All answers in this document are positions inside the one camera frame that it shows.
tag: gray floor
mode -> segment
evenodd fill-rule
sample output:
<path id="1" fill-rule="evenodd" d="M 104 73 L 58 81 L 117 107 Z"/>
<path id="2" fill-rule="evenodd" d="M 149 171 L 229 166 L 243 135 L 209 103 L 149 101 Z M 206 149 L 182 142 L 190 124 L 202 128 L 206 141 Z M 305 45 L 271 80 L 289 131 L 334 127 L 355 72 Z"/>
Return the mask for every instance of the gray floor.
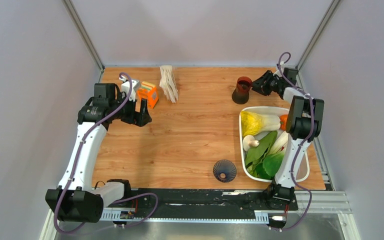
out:
<path id="1" fill-rule="evenodd" d="M 298 220 L 297 214 L 288 215 L 286 226 Z M 78 224 L 62 223 L 72 229 Z M 87 223 L 81 233 L 90 233 L 110 225 L 110 222 Z M 343 240 L 341 226 L 336 214 L 308 214 L 295 229 L 285 232 L 268 230 L 261 224 L 218 223 L 164 223 L 144 222 L 128 229 L 110 228 L 86 236 L 57 235 L 56 240 Z"/>

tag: wood grain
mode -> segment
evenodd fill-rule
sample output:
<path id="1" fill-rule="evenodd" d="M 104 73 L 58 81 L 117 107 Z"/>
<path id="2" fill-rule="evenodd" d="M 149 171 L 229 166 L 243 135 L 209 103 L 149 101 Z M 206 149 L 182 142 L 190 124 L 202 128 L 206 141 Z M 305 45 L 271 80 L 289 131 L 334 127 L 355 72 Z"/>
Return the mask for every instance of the wood grain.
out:
<path id="1" fill-rule="evenodd" d="M 235 104 L 232 92 L 236 80 L 255 80 L 267 68 L 180 67 L 175 69 L 179 92 L 176 104 L 158 87 L 159 101 L 149 109 L 152 122 L 144 127 L 115 121 L 109 126 L 93 173 L 93 182 L 127 179 L 132 188 L 265 189 L 267 183 L 246 176 L 241 162 L 239 113 L 251 106 L 289 108 L 277 94 L 262 96 L 251 91 L 248 103 Z M 103 83 L 119 83 L 120 72 L 155 85 L 158 67 L 108 67 Z M 302 186 L 324 190 L 314 147 L 308 149 L 310 175 Z M 236 178 L 221 183 L 213 166 L 221 159 L 232 161 Z"/>

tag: wooden table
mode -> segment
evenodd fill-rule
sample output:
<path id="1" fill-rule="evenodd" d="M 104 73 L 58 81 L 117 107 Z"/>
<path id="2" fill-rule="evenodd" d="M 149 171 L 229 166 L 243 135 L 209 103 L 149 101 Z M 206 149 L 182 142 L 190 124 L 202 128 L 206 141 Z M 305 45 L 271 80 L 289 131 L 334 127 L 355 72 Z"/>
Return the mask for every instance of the wooden table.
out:
<path id="1" fill-rule="evenodd" d="M 169 102 L 158 87 L 159 101 L 149 109 L 151 123 L 138 127 L 114 121 L 100 147 L 93 183 L 127 179 L 132 188 L 265 189 L 268 183 L 252 180 L 242 168 L 239 113 L 251 106 L 289 108 L 289 104 L 277 94 L 262 96 L 251 91 L 248 103 L 238 105 L 232 101 L 232 92 L 238 77 L 255 80 L 266 70 L 177 68 L 178 102 Z M 158 67 L 108 67 L 102 82 L 120 83 L 120 72 L 157 86 L 160 82 Z M 324 190 L 314 147 L 307 152 L 310 174 L 301 184 Z M 213 166 L 221 159 L 232 161 L 237 168 L 232 182 L 219 182 L 213 175 Z"/>

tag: black wire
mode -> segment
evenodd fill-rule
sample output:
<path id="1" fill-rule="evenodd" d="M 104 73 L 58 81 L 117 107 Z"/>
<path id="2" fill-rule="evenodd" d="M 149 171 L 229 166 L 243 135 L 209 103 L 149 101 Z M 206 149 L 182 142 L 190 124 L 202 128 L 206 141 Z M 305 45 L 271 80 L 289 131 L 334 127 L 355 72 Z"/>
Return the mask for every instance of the black wire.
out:
<path id="1" fill-rule="evenodd" d="M 103 183 L 103 184 L 105 185 L 105 182 L 103 182 L 103 181 L 97 181 L 96 184 L 95 184 L 95 190 L 97 189 L 99 182 L 101 182 L 101 183 Z"/>

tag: green leaf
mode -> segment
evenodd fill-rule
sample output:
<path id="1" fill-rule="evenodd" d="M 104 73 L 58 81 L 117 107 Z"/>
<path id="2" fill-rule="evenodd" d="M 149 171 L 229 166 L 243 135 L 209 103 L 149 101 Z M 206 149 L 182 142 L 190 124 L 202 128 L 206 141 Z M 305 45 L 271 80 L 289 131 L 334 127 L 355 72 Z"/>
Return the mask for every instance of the green leaf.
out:
<path id="1" fill-rule="evenodd" d="M 263 163 L 260 163 L 255 167 L 255 172 L 258 174 L 258 177 L 260 179 L 266 179 L 266 180 L 271 179 L 271 177 L 264 170 Z"/>
<path id="2" fill-rule="evenodd" d="M 259 145 L 256 147 L 251 147 L 245 158 L 245 166 L 248 166 L 251 162 L 256 165 L 259 159 L 264 158 L 264 156 L 270 151 L 273 143 L 276 141 L 278 136 L 278 131 L 271 131 L 262 139 L 259 140 Z"/>
<path id="3" fill-rule="evenodd" d="M 285 152 L 281 151 L 275 154 L 267 155 L 262 162 L 262 166 L 265 172 L 270 176 L 274 177 L 279 171 L 279 168 L 282 165 L 282 160 L 284 159 Z"/>

